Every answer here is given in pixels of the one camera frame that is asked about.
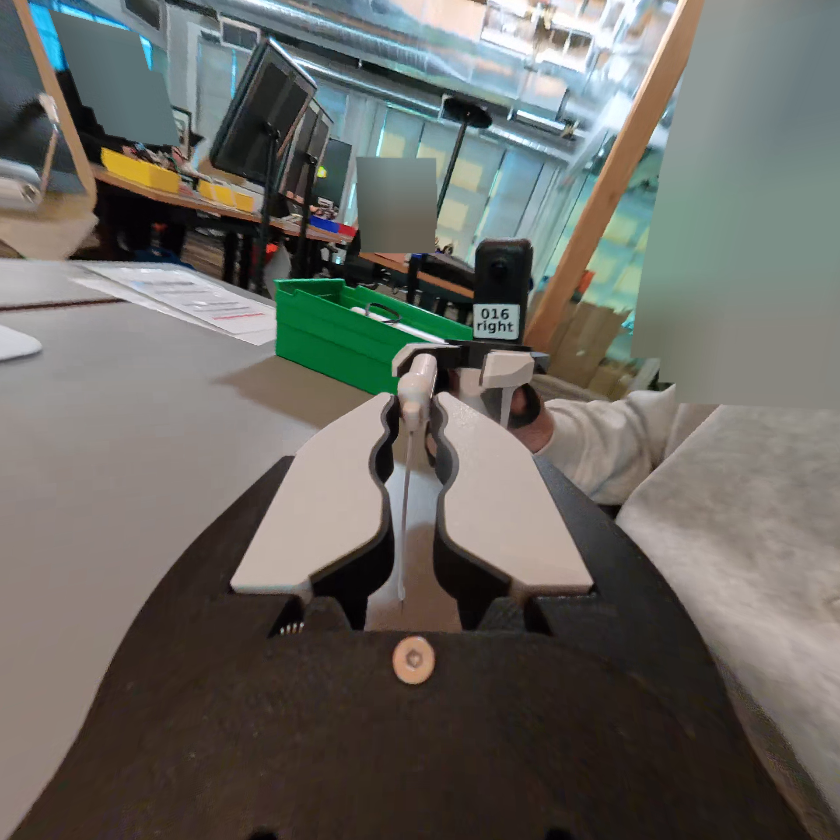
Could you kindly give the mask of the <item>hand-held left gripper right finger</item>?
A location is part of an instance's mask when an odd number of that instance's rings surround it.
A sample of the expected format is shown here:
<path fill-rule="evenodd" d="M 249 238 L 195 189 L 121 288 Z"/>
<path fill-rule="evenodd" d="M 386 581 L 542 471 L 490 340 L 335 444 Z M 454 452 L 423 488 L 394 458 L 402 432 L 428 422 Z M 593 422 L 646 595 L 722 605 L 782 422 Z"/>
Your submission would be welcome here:
<path fill-rule="evenodd" d="M 479 628 L 491 604 L 580 597 L 594 580 L 529 450 L 488 416 L 441 392 L 430 405 L 436 444 L 436 582 L 460 626 Z"/>

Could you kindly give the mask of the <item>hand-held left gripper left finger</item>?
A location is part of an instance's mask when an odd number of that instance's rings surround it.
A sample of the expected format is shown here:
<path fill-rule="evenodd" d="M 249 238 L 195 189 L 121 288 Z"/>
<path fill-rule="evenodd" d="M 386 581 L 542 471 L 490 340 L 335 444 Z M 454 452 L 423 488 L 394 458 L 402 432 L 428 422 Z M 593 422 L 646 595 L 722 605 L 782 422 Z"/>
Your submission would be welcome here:
<path fill-rule="evenodd" d="M 313 435 L 291 458 L 229 585 L 237 595 L 331 597 L 351 628 L 391 577 L 396 537 L 385 484 L 400 407 L 382 393 Z"/>

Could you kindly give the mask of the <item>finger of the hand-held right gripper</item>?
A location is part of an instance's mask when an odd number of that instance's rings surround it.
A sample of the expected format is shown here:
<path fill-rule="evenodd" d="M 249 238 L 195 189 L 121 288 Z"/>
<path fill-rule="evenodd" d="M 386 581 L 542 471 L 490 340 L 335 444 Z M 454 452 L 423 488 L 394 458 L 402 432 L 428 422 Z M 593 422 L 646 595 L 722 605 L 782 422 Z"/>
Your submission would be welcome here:
<path fill-rule="evenodd" d="M 517 389 L 530 383 L 534 359 L 530 352 L 493 350 L 485 357 L 480 371 L 480 394 L 487 403 L 492 392 L 499 392 L 499 425 L 507 428 L 512 399 Z"/>
<path fill-rule="evenodd" d="M 432 356 L 438 370 L 455 368 L 455 346 L 449 343 L 408 343 L 392 359 L 392 377 L 402 377 L 411 369 L 414 359 L 423 354 Z"/>

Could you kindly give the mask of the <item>white security tag with cable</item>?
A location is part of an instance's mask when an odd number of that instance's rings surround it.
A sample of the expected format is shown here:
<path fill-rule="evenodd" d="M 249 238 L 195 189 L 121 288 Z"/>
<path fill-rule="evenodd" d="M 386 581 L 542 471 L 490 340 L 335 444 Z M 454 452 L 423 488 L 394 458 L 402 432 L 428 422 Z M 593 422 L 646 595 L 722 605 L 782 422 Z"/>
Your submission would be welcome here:
<path fill-rule="evenodd" d="M 397 561 L 396 594 L 400 606 L 406 599 L 406 565 L 408 502 L 415 455 L 423 442 L 431 398 L 437 379 L 437 363 L 429 353 L 421 353 L 411 363 L 407 373 L 400 377 L 397 397 L 400 404 L 402 424 L 407 432 L 406 464 L 403 478 L 401 534 Z"/>

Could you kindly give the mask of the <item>person's right forearm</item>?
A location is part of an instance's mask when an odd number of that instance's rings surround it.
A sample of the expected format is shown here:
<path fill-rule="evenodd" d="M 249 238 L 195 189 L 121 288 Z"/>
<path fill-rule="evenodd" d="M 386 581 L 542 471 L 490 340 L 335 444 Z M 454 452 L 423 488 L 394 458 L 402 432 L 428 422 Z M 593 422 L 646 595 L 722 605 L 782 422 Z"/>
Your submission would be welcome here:
<path fill-rule="evenodd" d="M 551 400 L 539 454 L 596 504 L 621 507 L 666 456 L 677 419 L 673 387 L 615 402 Z"/>

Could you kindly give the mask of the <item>white flat object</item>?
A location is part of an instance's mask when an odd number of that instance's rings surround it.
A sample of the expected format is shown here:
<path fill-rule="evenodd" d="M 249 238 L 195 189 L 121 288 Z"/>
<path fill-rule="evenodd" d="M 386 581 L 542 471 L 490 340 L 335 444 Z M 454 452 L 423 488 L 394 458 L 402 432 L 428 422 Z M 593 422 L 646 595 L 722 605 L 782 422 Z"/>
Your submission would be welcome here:
<path fill-rule="evenodd" d="M 1 363 L 19 361 L 36 356 L 43 351 L 43 345 L 37 339 L 8 327 L 0 327 Z"/>

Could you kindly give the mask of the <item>person's right hand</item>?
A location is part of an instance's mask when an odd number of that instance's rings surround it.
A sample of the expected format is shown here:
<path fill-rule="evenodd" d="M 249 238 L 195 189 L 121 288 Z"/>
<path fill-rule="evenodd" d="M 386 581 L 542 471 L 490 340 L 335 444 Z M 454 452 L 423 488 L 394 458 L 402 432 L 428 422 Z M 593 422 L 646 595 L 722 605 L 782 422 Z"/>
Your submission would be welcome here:
<path fill-rule="evenodd" d="M 507 429 L 532 454 L 550 443 L 553 421 L 543 399 L 531 385 L 522 385 L 512 394 Z"/>

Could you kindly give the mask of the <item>cardboard boxes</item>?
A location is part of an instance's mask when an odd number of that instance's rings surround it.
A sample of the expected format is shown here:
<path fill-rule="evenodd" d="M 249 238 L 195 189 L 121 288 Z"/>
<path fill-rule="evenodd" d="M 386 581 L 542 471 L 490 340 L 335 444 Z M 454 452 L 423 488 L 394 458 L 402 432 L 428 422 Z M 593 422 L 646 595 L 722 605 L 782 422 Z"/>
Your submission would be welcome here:
<path fill-rule="evenodd" d="M 586 301 L 570 304 L 553 337 L 548 375 L 587 388 L 631 313 Z"/>

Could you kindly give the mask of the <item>green plastic bin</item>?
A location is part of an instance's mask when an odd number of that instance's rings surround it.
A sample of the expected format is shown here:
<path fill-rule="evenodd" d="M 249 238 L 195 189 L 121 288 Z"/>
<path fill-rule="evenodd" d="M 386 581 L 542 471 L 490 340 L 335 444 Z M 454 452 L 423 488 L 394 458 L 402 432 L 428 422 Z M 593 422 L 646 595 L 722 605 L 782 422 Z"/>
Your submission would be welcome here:
<path fill-rule="evenodd" d="M 275 281 L 276 354 L 371 395 L 396 394 L 392 359 L 411 336 L 369 320 L 352 307 L 386 316 L 448 342 L 469 341 L 471 328 L 342 279 Z"/>

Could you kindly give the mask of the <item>black computer monitor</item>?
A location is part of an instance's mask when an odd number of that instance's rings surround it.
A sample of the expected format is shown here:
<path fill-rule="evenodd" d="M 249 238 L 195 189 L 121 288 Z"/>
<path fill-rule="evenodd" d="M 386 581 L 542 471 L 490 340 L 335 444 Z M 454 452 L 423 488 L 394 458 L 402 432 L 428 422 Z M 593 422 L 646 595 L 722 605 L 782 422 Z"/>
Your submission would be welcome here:
<path fill-rule="evenodd" d="M 270 209 L 277 194 L 282 155 L 316 90 L 315 80 L 281 44 L 262 36 L 208 155 L 215 169 L 264 189 L 253 275 L 259 284 L 265 278 Z"/>
<path fill-rule="evenodd" d="M 315 176 L 329 136 L 333 119 L 316 99 L 312 99 L 303 113 L 282 166 L 279 192 L 304 197 L 308 184 Z"/>
<path fill-rule="evenodd" d="M 324 200 L 340 207 L 352 157 L 352 145 L 334 138 L 328 141 L 313 187 L 314 204 Z"/>

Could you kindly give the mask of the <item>printed paper sheet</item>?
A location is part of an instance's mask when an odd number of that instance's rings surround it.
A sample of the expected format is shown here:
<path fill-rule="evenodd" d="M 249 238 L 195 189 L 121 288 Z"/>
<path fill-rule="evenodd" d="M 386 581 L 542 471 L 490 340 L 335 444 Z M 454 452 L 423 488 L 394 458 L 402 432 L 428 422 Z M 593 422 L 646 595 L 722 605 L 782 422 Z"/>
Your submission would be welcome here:
<path fill-rule="evenodd" d="M 254 346 L 274 343 L 275 307 L 193 269 L 162 263 L 82 262 L 77 283 Z"/>

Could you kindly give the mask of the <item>large yellow bin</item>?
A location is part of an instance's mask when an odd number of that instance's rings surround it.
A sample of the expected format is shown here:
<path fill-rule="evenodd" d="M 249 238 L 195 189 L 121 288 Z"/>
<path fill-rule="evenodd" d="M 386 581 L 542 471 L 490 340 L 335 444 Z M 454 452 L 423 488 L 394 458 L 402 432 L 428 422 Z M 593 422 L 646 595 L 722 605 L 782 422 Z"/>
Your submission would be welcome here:
<path fill-rule="evenodd" d="M 101 149 L 100 157 L 103 168 L 124 181 L 163 193 L 180 192 L 182 181 L 175 171 L 106 148 Z"/>

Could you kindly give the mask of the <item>desktop computer with silver stand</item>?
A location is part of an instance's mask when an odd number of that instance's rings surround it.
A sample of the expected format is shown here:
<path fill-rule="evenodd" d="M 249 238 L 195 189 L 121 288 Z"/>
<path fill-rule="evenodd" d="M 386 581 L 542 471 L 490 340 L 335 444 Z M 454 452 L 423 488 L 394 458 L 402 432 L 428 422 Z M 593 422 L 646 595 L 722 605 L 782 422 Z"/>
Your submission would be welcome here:
<path fill-rule="evenodd" d="M 97 224 L 97 188 L 28 2 L 1 2 L 1 239 L 65 260 Z"/>

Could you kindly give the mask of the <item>slanted wooden post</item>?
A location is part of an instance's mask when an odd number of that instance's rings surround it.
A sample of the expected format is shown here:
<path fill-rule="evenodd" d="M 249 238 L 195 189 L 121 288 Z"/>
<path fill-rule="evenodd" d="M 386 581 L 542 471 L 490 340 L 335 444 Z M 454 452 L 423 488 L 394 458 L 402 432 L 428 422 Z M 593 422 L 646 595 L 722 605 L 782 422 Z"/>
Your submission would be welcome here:
<path fill-rule="evenodd" d="M 592 193 L 549 281 L 523 342 L 548 353 L 566 305 L 579 286 L 658 122 L 682 77 L 700 21 L 702 1 L 680 1 Z"/>

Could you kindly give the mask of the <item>silver ceiling duct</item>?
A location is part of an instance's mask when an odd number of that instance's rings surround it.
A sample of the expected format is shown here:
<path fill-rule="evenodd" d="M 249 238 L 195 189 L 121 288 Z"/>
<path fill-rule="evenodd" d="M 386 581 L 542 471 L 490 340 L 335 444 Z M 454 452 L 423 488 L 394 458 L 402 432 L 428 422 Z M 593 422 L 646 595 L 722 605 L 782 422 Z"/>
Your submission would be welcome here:
<path fill-rule="evenodd" d="M 656 1 L 202 2 L 226 17 L 482 100 L 570 146 L 638 90 L 677 9 Z"/>

